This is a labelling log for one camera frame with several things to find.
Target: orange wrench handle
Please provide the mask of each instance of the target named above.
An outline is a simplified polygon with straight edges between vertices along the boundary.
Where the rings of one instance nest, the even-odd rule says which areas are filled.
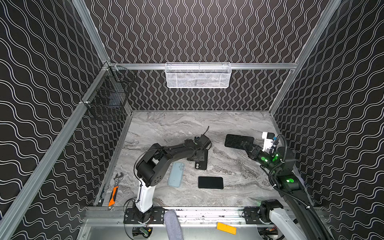
[[[116,195],[118,193],[118,188],[119,188],[119,186],[113,188],[113,191],[111,194],[111,200],[109,201],[109,204],[108,204],[109,207],[112,206],[113,204],[115,204]]]

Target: wire basket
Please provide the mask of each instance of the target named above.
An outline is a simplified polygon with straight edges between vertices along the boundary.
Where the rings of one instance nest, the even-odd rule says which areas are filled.
[[[118,121],[125,116],[124,106],[130,83],[106,75],[85,105],[96,120]]]
[[[166,63],[169,88],[227,88],[230,63]]]

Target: white wire basket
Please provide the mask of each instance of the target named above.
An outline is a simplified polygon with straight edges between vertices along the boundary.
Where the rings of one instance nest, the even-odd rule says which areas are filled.
[[[227,88],[230,63],[166,63],[169,88]]]

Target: light blue phone case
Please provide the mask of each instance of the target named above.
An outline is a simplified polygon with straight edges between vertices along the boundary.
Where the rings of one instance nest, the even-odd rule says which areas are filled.
[[[168,178],[168,186],[171,187],[180,187],[181,180],[183,179],[185,164],[182,162],[174,162],[172,169],[170,170]]]

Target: gray foam cover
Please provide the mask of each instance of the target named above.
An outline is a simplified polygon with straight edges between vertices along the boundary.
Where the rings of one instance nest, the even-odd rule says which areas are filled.
[[[183,232],[181,231],[175,211],[170,210],[164,214],[164,223],[166,224],[169,240],[184,240]]]

